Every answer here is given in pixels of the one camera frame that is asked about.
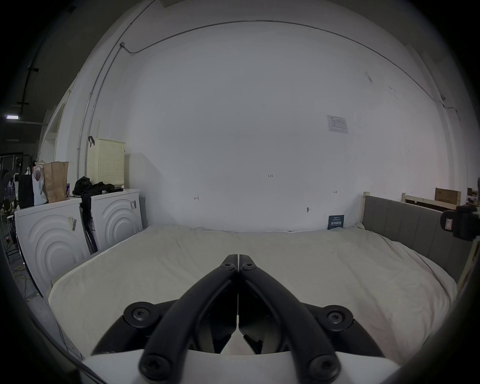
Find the gray upholstered headboard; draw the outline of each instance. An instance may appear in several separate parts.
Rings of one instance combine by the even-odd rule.
[[[442,267],[456,282],[466,265],[471,241],[454,238],[440,227],[441,212],[380,197],[364,196],[362,224]]]

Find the black plastic arm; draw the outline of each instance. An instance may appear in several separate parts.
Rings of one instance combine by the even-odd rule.
[[[198,319],[222,294],[227,294],[237,275],[237,256],[230,255],[218,268],[191,287],[164,316],[145,345],[139,371],[150,382],[177,383],[187,349],[200,349],[192,340]]]
[[[179,300],[137,302],[92,354],[144,349],[139,371],[150,383],[176,384],[188,349],[220,353],[238,327],[254,353],[291,351],[299,383],[328,384],[340,373],[335,351],[382,357],[345,307],[299,302],[249,256],[228,256]]]
[[[250,292],[266,305],[275,317],[275,323],[280,325],[279,337],[265,337],[274,339],[270,344],[277,344],[271,352],[291,351],[301,383],[332,382],[340,373],[340,362],[314,316],[283,285],[257,268],[249,256],[240,255],[239,265],[240,282],[246,288],[239,294],[240,329],[242,316],[249,316],[246,313],[249,309],[242,305],[241,296]]]

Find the white mattress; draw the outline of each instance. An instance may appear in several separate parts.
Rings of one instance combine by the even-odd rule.
[[[301,302],[347,307],[400,364],[439,327],[456,295],[455,281],[437,264],[361,228],[237,233],[152,226],[61,277],[48,301],[88,356],[129,304],[178,299],[233,253],[252,257]],[[226,348],[242,353],[245,346],[233,337]]]

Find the bed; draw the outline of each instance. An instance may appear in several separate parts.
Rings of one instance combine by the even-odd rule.
[[[359,224],[330,231],[238,233],[156,225],[77,266],[48,302],[89,356],[136,301],[178,299],[227,255],[247,254],[301,302],[343,305],[402,364],[440,326],[465,279],[472,242],[441,230],[440,212],[364,194]],[[222,353],[249,353],[239,335]]]

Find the brown paper bag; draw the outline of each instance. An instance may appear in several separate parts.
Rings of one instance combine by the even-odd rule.
[[[67,171],[68,161],[54,161],[43,166],[45,193],[49,203],[65,200]]]

